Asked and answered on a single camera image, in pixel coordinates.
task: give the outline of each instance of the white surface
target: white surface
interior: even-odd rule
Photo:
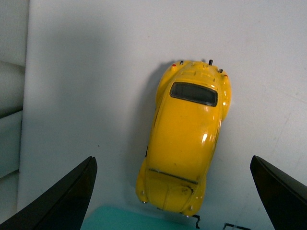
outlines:
[[[134,193],[157,84],[172,61],[214,60],[233,90],[200,227],[272,230],[249,164],[259,155],[307,184],[307,4],[38,1],[30,4],[18,208],[89,155],[103,204],[176,221]]]

